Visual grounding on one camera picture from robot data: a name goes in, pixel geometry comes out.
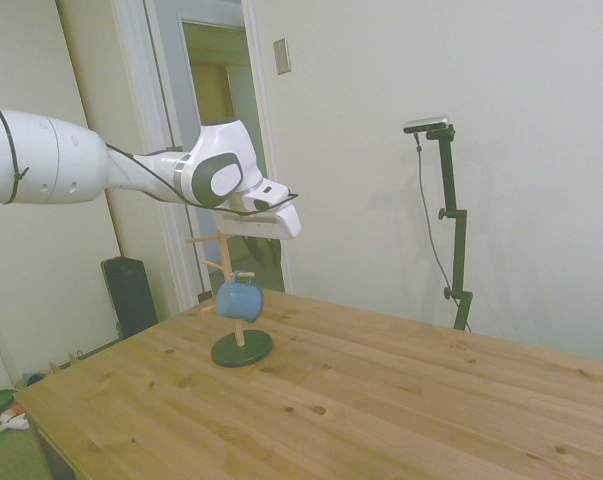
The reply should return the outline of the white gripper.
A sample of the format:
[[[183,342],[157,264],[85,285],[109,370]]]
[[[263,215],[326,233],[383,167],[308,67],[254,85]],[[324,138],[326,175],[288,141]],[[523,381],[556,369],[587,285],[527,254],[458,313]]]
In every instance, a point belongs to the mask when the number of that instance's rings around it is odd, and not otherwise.
[[[245,237],[244,244],[258,264],[264,264],[265,257],[256,238],[266,238],[271,263],[278,270],[281,269],[279,240],[291,240],[301,231],[300,220],[292,204],[284,204],[273,211],[248,216],[216,210],[214,221],[220,232]]]

